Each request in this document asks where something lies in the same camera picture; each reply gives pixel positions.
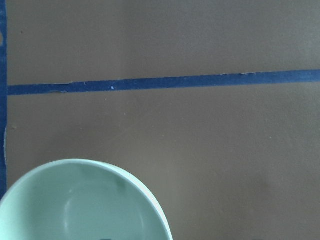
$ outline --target blue tape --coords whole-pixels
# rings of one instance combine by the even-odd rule
[[[257,72],[204,76],[180,76],[125,80],[83,81],[69,84],[12,85],[8,95],[81,93],[145,89],[171,89],[232,85],[283,84],[320,81],[320,70]]]
[[[7,127],[7,9],[0,0],[0,199],[7,191],[6,127]]]

